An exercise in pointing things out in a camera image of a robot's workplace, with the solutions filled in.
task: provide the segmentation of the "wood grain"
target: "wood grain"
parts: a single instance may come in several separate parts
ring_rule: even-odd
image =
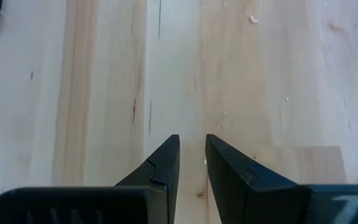
[[[179,134],[176,221],[219,223],[208,133],[294,181],[358,183],[356,0],[18,0],[2,10],[0,192],[114,185]]]

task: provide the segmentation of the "wooden board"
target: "wooden board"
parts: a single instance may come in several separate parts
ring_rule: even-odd
[[[219,222],[207,133],[299,182],[358,182],[356,0],[19,0],[2,11],[0,192],[114,185],[171,134],[177,223]]]

